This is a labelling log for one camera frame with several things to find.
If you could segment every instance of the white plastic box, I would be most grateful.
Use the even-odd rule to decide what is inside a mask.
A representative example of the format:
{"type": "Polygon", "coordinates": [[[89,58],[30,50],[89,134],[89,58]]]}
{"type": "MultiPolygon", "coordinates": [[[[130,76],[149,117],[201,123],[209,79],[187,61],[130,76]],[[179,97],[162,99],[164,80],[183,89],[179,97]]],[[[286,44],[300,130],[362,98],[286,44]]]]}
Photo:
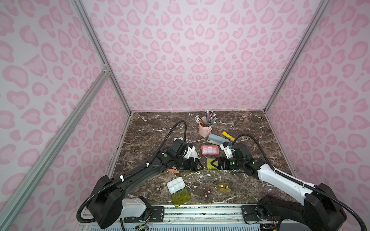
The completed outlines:
{"type": "Polygon", "coordinates": [[[185,182],[182,179],[182,177],[178,177],[178,178],[168,182],[167,187],[168,187],[169,193],[173,194],[173,193],[185,188],[185,182]]]}

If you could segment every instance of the black arm segment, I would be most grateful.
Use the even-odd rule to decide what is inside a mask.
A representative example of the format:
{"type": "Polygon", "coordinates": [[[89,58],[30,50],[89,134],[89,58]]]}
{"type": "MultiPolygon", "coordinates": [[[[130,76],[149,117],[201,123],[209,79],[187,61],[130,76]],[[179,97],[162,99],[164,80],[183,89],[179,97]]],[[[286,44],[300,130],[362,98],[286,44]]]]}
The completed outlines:
{"type": "MultiPolygon", "coordinates": [[[[335,197],[331,188],[325,184],[316,188],[335,197]]],[[[315,192],[306,195],[304,206],[298,202],[279,200],[271,195],[259,200],[257,206],[272,216],[300,222],[314,231],[337,231],[347,219],[341,206],[315,192]]]]}
{"type": "MultiPolygon", "coordinates": [[[[202,170],[203,166],[201,166],[201,169],[197,169],[198,164],[200,164],[198,162],[199,159],[194,160],[192,157],[189,159],[183,157],[188,146],[192,146],[192,144],[187,144],[180,139],[175,140],[171,147],[160,150],[159,154],[153,159],[152,164],[148,167],[146,167],[148,161],[145,161],[136,168],[123,174],[123,176],[130,175],[145,167],[144,170],[139,171],[132,178],[112,186],[106,193],[102,193],[94,197],[88,204],[87,208],[95,218],[95,221],[99,224],[100,228],[105,229],[118,219],[121,215],[122,200],[134,188],[138,187],[149,178],[159,175],[172,167],[176,167],[176,169],[180,171],[202,170]]],[[[97,192],[99,189],[117,179],[119,179],[119,176],[115,176],[112,179],[108,176],[101,177],[96,183],[91,194],[97,192]]]]}

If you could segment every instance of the pink leopard print wall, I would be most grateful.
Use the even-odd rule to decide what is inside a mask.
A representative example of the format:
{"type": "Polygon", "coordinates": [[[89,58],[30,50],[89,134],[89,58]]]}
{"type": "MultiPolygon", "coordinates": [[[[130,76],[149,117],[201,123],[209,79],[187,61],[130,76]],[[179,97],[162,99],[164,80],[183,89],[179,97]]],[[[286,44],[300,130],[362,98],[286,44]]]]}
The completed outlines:
{"type": "MultiPolygon", "coordinates": [[[[302,180],[329,185],[370,227],[370,2],[336,0],[269,117],[302,180]]],[[[349,215],[342,230],[359,230],[349,215]]]]}
{"type": "Polygon", "coordinates": [[[68,0],[0,2],[0,210],[101,70],[68,0]]]}
{"type": "Polygon", "coordinates": [[[84,0],[131,110],[263,109],[319,0],[84,0]]]}
{"type": "Polygon", "coordinates": [[[105,175],[127,114],[106,80],[10,231],[72,231],[76,212],[105,175]]]}

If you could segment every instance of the brown marble surface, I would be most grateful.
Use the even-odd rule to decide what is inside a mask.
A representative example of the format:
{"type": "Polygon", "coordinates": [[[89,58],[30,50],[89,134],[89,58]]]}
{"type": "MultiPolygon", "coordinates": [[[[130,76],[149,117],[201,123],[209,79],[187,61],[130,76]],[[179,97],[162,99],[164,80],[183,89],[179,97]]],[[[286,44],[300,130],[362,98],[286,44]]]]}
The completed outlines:
{"type": "MultiPolygon", "coordinates": [[[[199,172],[180,172],[179,174],[164,172],[135,188],[129,197],[144,196],[149,199],[151,204],[171,204],[171,194],[168,191],[167,183],[181,176],[191,192],[192,199],[187,204],[256,203],[266,194],[284,200],[294,200],[274,186],[246,174],[207,169],[206,157],[201,154],[201,146],[211,144],[207,142],[207,138],[198,134],[198,124],[195,122],[196,114],[203,115],[204,112],[134,113],[118,158],[115,175],[121,175],[148,159],[148,156],[155,152],[168,134],[169,129],[182,119],[188,124],[186,140],[196,147],[196,152],[205,168],[199,172]],[[216,187],[221,182],[229,183],[231,192],[219,192],[216,187]],[[209,198],[202,196],[205,187],[213,188],[209,198]]],[[[290,174],[286,160],[262,111],[225,111],[216,112],[216,114],[217,122],[213,125],[213,134],[223,137],[222,132],[226,131],[233,137],[245,132],[254,135],[263,146],[272,164],[290,174]]],[[[173,138],[182,137],[183,132],[183,124],[180,124],[166,144],[171,145],[173,138]]],[[[244,142],[254,157],[263,159],[257,145],[250,138],[241,137],[238,142],[244,142]]],[[[220,150],[220,155],[225,156],[225,153],[220,150]]]]}

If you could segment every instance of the black cable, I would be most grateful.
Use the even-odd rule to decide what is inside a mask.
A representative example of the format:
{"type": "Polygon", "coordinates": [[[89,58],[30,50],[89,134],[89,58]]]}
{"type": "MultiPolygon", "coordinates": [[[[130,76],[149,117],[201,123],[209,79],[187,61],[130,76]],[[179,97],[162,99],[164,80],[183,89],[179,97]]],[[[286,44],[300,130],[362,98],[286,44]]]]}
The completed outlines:
{"type": "Polygon", "coordinates": [[[262,153],[262,155],[263,155],[263,157],[264,157],[264,159],[266,160],[266,162],[267,162],[267,164],[269,165],[269,167],[271,168],[271,169],[275,169],[273,166],[272,166],[272,164],[271,164],[271,162],[270,162],[270,160],[267,158],[267,155],[266,155],[266,153],[264,152],[264,150],[262,149],[262,146],[259,144],[259,142],[258,142],[258,140],[256,140],[256,138],[254,138],[254,136],[252,136],[251,134],[248,134],[248,133],[243,133],[243,134],[240,134],[239,136],[237,136],[236,138],[235,138],[235,140],[232,142],[232,145],[234,145],[234,143],[240,138],[240,137],[242,137],[242,136],[248,136],[248,137],[250,137],[256,144],[257,144],[257,146],[258,146],[258,148],[259,148],[259,150],[261,151],[261,153],[262,153]]]}
{"type": "Polygon", "coordinates": [[[120,223],[121,223],[122,231],[126,231],[126,230],[125,230],[125,227],[123,226],[123,220],[122,220],[122,218],[120,218],[120,223]]]}
{"type": "Polygon", "coordinates": [[[184,123],[184,141],[186,142],[186,127],[187,127],[187,124],[186,124],[186,121],[185,120],[180,120],[178,121],[172,128],[171,130],[168,132],[166,138],[164,138],[164,140],[162,141],[161,145],[158,147],[157,151],[154,153],[154,155],[152,156],[152,159],[149,161],[149,163],[153,163],[154,159],[156,158],[156,156],[158,155],[159,151],[161,150],[162,146],[164,145],[164,143],[166,143],[167,139],[169,138],[169,136],[171,135],[171,133],[174,131],[174,129],[177,127],[177,125],[179,125],[180,123],[184,123]]]}
{"type": "MultiPolygon", "coordinates": [[[[163,142],[161,143],[161,145],[159,146],[159,148],[157,149],[156,153],[153,155],[151,161],[150,161],[150,164],[153,162],[153,160],[155,159],[155,157],[157,156],[157,154],[159,153],[160,149],[162,148],[162,146],[164,145],[164,143],[167,141],[168,137],[171,135],[171,133],[173,132],[173,130],[180,124],[180,123],[184,123],[184,141],[186,142],[186,121],[185,120],[180,120],[178,121],[172,128],[171,130],[169,131],[169,133],[167,134],[166,138],[163,140],[163,142]]],[[[141,172],[142,170],[144,170],[145,168],[147,168],[148,165],[144,165],[142,166],[140,169],[136,170],[135,172],[132,172],[126,176],[123,177],[124,180],[127,180],[129,178],[131,178],[132,176],[138,174],[139,172],[141,172]]],[[[110,184],[106,185],[105,187],[103,187],[102,189],[96,191],[94,194],[92,194],[91,196],[89,196],[82,204],[81,206],[78,208],[77,210],[77,214],[76,214],[76,219],[78,222],[80,223],[91,223],[91,222],[95,222],[95,219],[92,218],[92,219],[84,219],[82,218],[81,214],[82,214],[82,211],[83,209],[85,208],[85,206],[87,206],[91,200],[96,197],[97,195],[107,191],[110,187],[118,184],[118,183],[121,183],[122,180],[121,179],[117,179],[113,182],[111,182],[110,184]]]]}
{"type": "Polygon", "coordinates": [[[280,218],[279,222],[277,223],[277,226],[276,226],[276,231],[279,231],[280,230],[280,225],[281,223],[283,222],[283,220],[285,220],[285,218],[280,218]]]}
{"type": "Polygon", "coordinates": [[[322,195],[322,196],[324,196],[324,197],[327,197],[327,198],[329,198],[330,200],[332,200],[333,202],[335,202],[335,203],[337,203],[338,205],[340,205],[340,206],[342,206],[345,210],[347,210],[356,220],[357,220],[357,222],[360,224],[360,227],[361,227],[361,231],[367,231],[367,228],[366,228],[366,224],[365,224],[365,222],[361,219],[361,217],[355,212],[355,211],[353,211],[349,206],[347,206],[346,204],[344,204],[343,202],[341,202],[340,200],[338,200],[337,198],[334,198],[334,197],[332,197],[332,196],[330,196],[330,195],[328,195],[328,194],[326,194],[325,192],[323,192],[323,191],[321,191],[321,190],[319,190],[319,189],[317,189],[317,188],[314,188],[314,187],[312,187],[312,186],[310,186],[310,185],[304,185],[304,183],[303,182],[300,182],[299,180],[296,180],[296,179],[294,179],[294,178],[292,178],[292,177],[290,177],[290,176],[288,176],[288,175],[286,175],[286,174],[284,174],[283,172],[281,172],[280,170],[278,170],[278,169],[276,169],[276,168],[274,168],[273,166],[272,166],[272,164],[271,164],[271,162],[270,162],[270,160],[267,158],[267,156],[266,156],[266,154],[265,154],[265,152],[263,151],[263,149],[262,149],[262,146],[259,144],[259,142],[258,142],[258,140],[256,140],[256,138],[254,138],[252,135],[250,135],[250,134],[248,134],[248,133],[244,133],[244,134],[240,134],[239,136],[237,136],[236,138],[235,138],[235,140],[233,141],[233,143],[232,144],[234,144],[235,142],[236,142],[236,140],[239,138],[239,137],[241,137],[241,136],[249,136],[256,144],[257,144],[257,146],[258,146],[258,148],[259,148],[259,150],[261,151],[261,153],[262,153],[262,155],[263,155],[263,157],[264,157],[264,159],[266,160],[266,162],[267,162],[267,164],[269,165],[269,167],[276,173],[276,174],[278,174],[278,175],[280,175],[280,176],[282,176],[282,177],[284,177],[284,178],[286,178],[286,179],[288,179],[288,180],[290,180],[290,181],[292,181],[292,182],[294,182],[294,183],[296,183],[296,184],[299,184],[299,185],[301,185],[301,186],[303,186],[303,187],[305,187],[305,188],[308,188],[308,189],[310,189],[310,190],[312,190],[312,191],[314,191],[314,192],[316,192],[317,194],[320,194],[320,195],[322,195]]]}
{"type": "Polygon", "coordinates": [[[257,212],[256,211],[254,211],[252,213],[247,213],[247,214],[243,215],[243,219],[244,219],[244,217],[246,217],[248,215],[256,215],[258,217],[258,221],[254,222],[254,223],[251,223],[251,224],[248,223],[248,222],[246,222],[246,221],[244,221],[244,223],[246,223],[247,225],[253,225],[253,224],[256,224],[257,222],[260,222],[261,221],[261,218],[257,215],[257,212]]]}
{"type": "MultiPolygon", "coordinates": [[[[133,177],[134,175],[136,175],[136,174],[138,174],[139,172],[141,172],[142,170],[144,170],[144,169],[146,169],[147,168],[147,165],[144,165],[144,166],[142,166],[141,168],[139,168],[138,170],[136,170],[136,171],[134,171],[134,172],[132,172],[132,173],[130,173],[130,174],[128,174],[128,175],[126,175],[126,176],[124,176],[123,177],[123,179],[124,180],[127,180],[127,179],[129,179],[129,178],[131,178],[131,177],[133,177]]],[[[89,196],[82,204],[81,204],[81,206],[78,208],[78,210],[77,210],[77,214],[76,214],[76,219],[77,219],[77,221],[78,222],[80,222],[80,223],[91,223],[91,222],[94,222],[95,221],[95,219],[94,218],[92,218],[92,219],[84,219],[84,218],[82,218],[81,217],[81,213],[82,213],[82,211],[84,210],[84,208],[85,208],[85,206],[87,206],[90,202],[91,202],[91,200],[94,198],[94,197],[96,197],[97,195],[99,195],[99,194],[101,194],[101,193],[103,193],[103,192],[105,192],[105,191],[107,191],[110,187],[112,187],[112,186],[114,186],[114,185],[116,185],[116,184],[118,184],[118,183],[121,183],[122,182],[122,180],[119,178],[119,179],[117,179],[117,180],[115,180],[115,181],[113,181],[113,182],[111,182],[111,183],[109,183],[108,185],[106,185],[106,186],[104,186],[103,188],[101,188],[100,190],[98,190],[98,191],[96,191],[96,192],[94,192],[91,196],[89,196]]]]}

